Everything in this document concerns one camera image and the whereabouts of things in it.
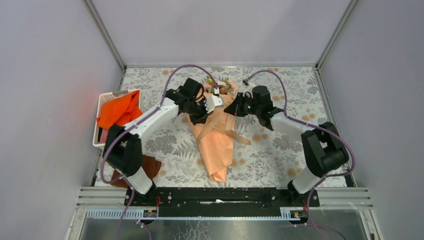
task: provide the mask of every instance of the patterned table surface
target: patterned table surface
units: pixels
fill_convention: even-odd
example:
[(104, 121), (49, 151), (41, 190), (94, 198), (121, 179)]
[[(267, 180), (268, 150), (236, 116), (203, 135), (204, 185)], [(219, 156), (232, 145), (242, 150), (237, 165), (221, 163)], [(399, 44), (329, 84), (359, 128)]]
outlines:
[[(143, 111), (159, 102), (170, 73), (175, 68), (128, 68), (122, 89), (140, 89)], [(268, 87), (274, 105), (283, 108), (287, 97), (287, 112), (293, 117), (321, 124), (327, 120), (324, 105), (317, 87), (312, 67), (207, 67), (214, 78), (237, 84), (243, 90), (242, 80), (259, 70), (268, 69), (278, 74), (287, 90), (283, 89), (275, 76), (260, 73), (251, 81)], [(175, 73), (168, 88), (176, 89), (186, 78), (206, 81), (206, 75), (196, 68), (183, 68)], [(232, 165), (228, 167), (227, 181), (209, 179), (195, 137), (183, 114), (158, 129), (144, 146), (143, 154), (156, 157), (162, 167), (154, 182), (158, 187), (286, 187), (294, 176), (306, 166), (302, 144), (287, 135), (262, 127), (256, 117), (237, 117), (235, 131), (248, 138), (251, 145), (234, 141)], [(112, 176), (113, 168), (106, 165), (106, 179)], [(100, 177), (95, 186), (108, 186)], [(322, 187), (345, 187), (343, 177), (331, 177)]]

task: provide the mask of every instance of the orange wrapping paper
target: orange wrapping paper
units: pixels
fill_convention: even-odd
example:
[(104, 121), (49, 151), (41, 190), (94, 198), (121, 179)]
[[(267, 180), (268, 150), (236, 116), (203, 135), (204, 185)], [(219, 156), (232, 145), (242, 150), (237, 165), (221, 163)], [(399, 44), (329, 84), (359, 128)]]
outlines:
[[(225, 183), (227, 180), (227, 167), (233, 163), (233, 137), (244, 144), (250, 144), (250, 142), (235, 134), (234, 128), (236, 126), (236, 117), (224, 112), (224, 109), (233, 102), (232, 96), (223, 94), (220, 96), (224, 99), (225, 106), (216, 108), (213, 113), (207, 117), (205, 124), (193, 125), (189, 115), (186, 115), (186, 117), (194, 133), (194, 137), (196, 138), (204, 166), (206, 167), (210, 179)], [(211, 129), (210, 131), (206, 131), (207, 133), (202, 132), (205, 128)]]

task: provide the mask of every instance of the white wall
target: white wall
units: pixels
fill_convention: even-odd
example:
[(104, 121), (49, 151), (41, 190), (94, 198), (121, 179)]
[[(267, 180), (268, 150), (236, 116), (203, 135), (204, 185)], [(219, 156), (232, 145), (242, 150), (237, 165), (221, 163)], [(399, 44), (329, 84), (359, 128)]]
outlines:
[(119, 75), (82, 0), (0, 1), (0, 239), (64, 237)]
[(127, 65), (315, 63), (349, 0), (94, 0)]
[(322, 68), (387, 240), (422, 239), (424, 1), (359, 1)]

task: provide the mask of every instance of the white robotic arm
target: white robotic arm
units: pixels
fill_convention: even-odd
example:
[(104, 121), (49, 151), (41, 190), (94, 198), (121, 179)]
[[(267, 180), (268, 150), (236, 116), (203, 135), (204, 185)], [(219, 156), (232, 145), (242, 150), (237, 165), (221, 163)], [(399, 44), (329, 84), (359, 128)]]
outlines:
[(219, 95), (197, 101), (196, 97), (201, 88), (200, 83), (188, 78), (177, 90), (168, 90), (161, 105), (159, 103), (124, 126), (114, 125), (109, 129), (105, 150), (111, 146), (119, 134), (129, 130), (119, 144), (112, 147), (107, 162), (124, 175), (138, 193), (144, 195), (154, 185), (142, 168), (141, 146), (146, 143), (146, 140), (180, 113), (189, 114), (193, 124), (205, 123), (215, 108), (224, 106), (224, 100)]
[[(224, 112), (238, 117), (255, 115), (262, 126), (302, 142), (306, 167), (288, 184), (294, 196), (307, 193), (329, 171), (341, 167), (349, 160), (344, 145), (335, 137), (295, 122), (286, 116), (283, 109), (274, 107), (266, 86), (250, 84), (246, 92), (236, 94), (234, 102)], [(331, 122), (325, 122), (320, 127), (339, 135)]]

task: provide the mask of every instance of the white plastic basket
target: white plastic basket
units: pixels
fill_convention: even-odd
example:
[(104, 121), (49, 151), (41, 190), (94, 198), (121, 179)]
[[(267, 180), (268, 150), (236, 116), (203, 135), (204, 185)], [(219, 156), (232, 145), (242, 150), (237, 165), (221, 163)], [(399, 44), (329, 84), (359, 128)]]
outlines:
[[(122, 91), (115, 91), (115, 92), (107, 92), (107, 93), (103, 93), (98, 97), (98, 106), (97, 106), (97, 116), (96, 118), (100, 117), (100, 113), (102, 112), (102, 107), (104, 103), (107, 103), (109, 101), (115, 100), (119, 97), (122, 97), (126, 94), (138, 91), (139, 89), (129, 89), (129, 90), (122, 90)], [(143, 108), (143, 100), (142, 100), (142, 91), (140, 91), (140, 98), (138, 99), (138, 107), (140, 109)], [(97, 141), (98, 138), (98, 134), (99, 134), (99, 126), (97, 125), (97, 120), (95, 121), (95, 126), (94, 126), (94, 135), (93, 135), (93, 146), (97, 147), (97, 148), (101, 148), (104, 149), (105, 148), (105, 144), (104, 143), (99, 143)]]

